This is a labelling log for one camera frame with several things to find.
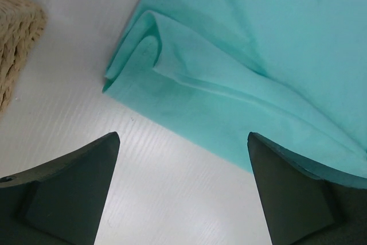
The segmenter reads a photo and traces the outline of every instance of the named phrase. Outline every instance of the woven basket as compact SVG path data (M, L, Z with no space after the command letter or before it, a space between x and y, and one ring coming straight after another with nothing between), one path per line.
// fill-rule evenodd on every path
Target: woven basket
M29 0L0 0L0 116L46 20L42 9Z

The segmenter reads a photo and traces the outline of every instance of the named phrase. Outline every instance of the light wood grain surface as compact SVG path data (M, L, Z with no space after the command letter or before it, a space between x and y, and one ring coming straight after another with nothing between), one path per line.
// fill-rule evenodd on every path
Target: light wood grain surface
M101 93L138 0L34 1L50 19L0 121L0 177L117 131L97 245L271 244L251 174Z

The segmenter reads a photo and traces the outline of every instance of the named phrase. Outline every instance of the turquoise fabric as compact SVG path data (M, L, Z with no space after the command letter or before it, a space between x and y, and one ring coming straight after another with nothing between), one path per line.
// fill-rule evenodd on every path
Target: turquoise fabric
M105 93L251 170L258 132L367 177L366 0L140 0Z

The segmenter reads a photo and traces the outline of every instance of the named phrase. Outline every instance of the teal cloth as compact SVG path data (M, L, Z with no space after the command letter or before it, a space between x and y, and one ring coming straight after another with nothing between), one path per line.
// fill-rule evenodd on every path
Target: teal cloth
M251 171L250 131L367 177L366 0L140 0L104 92Z

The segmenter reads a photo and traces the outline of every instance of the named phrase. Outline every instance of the white table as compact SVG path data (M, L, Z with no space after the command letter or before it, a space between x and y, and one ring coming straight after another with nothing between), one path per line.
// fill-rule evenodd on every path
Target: white table
M251 174L101 93L137 0L34 1L49 22L0 121L0 177L117 131L97 245L271 244Z

